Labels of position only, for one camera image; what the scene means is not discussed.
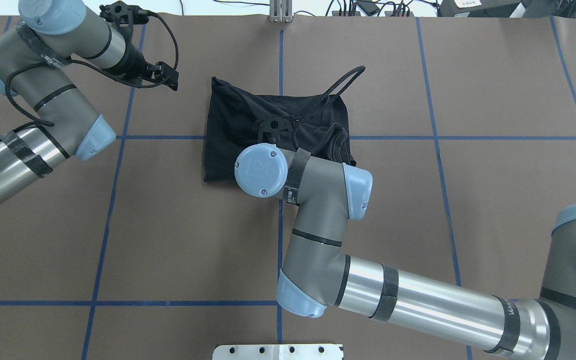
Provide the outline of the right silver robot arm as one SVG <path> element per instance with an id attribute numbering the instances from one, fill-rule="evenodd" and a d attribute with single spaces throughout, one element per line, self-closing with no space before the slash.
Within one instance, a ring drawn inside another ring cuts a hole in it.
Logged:
<path id="1" fill-rule="evenodd" d="M 242 191 L 296 205 L 276 300 L 318 318 L 329 306 L 478 348 L 508 360 L 576 360 L 576 204 L 557 215 L 541 290 L 510 300 L 343 252 L 350 220 L 370 203 L 373 176 L 269 143 L 234 161 Z"/>

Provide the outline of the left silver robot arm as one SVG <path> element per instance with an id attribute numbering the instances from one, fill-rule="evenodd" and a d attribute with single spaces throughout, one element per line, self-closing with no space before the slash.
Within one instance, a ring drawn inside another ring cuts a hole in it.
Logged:
<path id="1" fill-rule="evenodd" d="M 135 89 L 178 89 L 178 64 L 149 63 L 135 25 L 160 14 L 123 1 L 21 0 L 20 20 L 0 37 L 0 94 L 28 122 L 0 137 L 0 205 L 71 157 L 94 157 L 116 139 L 100 111 L 64 73 L 79 64 Z"/>

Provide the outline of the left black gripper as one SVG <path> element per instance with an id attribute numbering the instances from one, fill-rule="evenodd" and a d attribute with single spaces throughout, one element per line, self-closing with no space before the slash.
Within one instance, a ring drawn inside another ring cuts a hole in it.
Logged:
<path id="1" fill-rule="evenodd" d="M 144 88 L 164 85 L 178 91 L 179 72 L 164 61 L 149 64 L 139 48 L 128 43 L 121 60 L 113 66 L 113 79 L 117 82 L 149 82 Z"/>

